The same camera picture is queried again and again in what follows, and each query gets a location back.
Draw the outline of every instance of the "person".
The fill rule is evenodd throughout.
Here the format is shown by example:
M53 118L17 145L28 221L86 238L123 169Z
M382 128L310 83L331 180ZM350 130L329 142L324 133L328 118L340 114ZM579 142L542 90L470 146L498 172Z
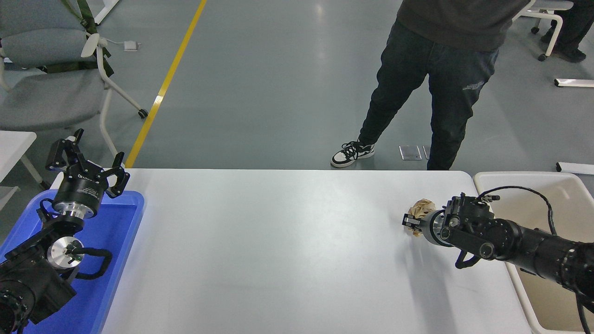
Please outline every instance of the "person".
M511 20L528 2L403 0L381 54L378 86L359 137L343 144L331 165L344 168L372 156L381 133L429 75L432 139L427 169L450 169Z
M563 24L555 43L553 53L569 62L580 62L586 54L578 49L594 22L594 1L571 0L573 6L566 11L555 11L563 19ZM557 21L551 21L551 28L541 37L543 43L549 43Z

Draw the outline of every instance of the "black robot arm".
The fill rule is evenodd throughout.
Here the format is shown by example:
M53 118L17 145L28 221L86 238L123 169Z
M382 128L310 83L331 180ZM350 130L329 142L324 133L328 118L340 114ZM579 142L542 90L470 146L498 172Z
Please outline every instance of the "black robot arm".
M122 194L129 174L121 166L120 152L113 167L104 170L88 161L78 148L83 130L74 138L60 139L51 148L46 167L64 171L64 180L53 200L43 199L37 211L42 229L8 252L0 263L0 334L21 333L29 321L38 323L62 308L76 291L77 279L96 279L107 270L112 259L109 250L87 248L74 237L86 218L97 215L103 194ZM109 186L107 178L116 175ZM50 202L55 213L43 205ZM96 273L78 272L84 256L103 257Z
M402 224L422 232L433 244L459 248L456 261L459 269L471 267L482 259L506 261L575 292L578 305L594 313L594 244L556 235L552 209L540 194L549 207L551 232L527 229L511 220L495 218L488 202L499 197L486 193L478 197L462 193L452 197L443 210L431 212L422 219L405 215ZM468 253L472 258L465 260ZM589 332L585 321L582 323Z

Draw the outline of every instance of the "white storage bin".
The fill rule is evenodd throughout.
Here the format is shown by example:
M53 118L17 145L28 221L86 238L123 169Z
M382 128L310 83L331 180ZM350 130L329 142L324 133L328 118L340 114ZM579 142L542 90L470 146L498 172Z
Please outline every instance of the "white storage bin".
M543 194L553 208L557 234L572 241L594 241L594 199L573 174L555 172L483 172L474 177L478 193L504 185L519 185ZM546 204L536 194L520 189L494 192L500 201L491 203L495 217L512 220L526 228L549 231ZM521 272L507 263L524 313L534 333L582 332L576 297L557 283ZM584 310L588 323L594 315Z

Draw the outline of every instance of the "black jeans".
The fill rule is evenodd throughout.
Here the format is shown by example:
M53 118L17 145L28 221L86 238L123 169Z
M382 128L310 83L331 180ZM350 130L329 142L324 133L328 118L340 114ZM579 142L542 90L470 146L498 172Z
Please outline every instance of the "black jeans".
M567 11L555 11L563 19L563 26L557 45L564 51L576 50L582 39L590 30L594 22L594 1L571 0L573 7ZM551 21L551 27L557 26L556 21Z
M434 43L396 21L381 55L378 87L371 95L359 140L375 144L429 74L433 136L427 169L450 169L466 134L472 105L495 72L497 54L498 50L477 52Z

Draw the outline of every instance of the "shoelace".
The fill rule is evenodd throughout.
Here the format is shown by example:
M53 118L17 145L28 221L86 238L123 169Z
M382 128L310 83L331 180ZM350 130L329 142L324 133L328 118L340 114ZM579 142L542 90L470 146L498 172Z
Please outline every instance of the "shoelace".
M346 144L342 144L343 150L341 152L345 155L345 157L353 157L355 155L356 157L359 157L357 146L359 146L357 141L350 141Z

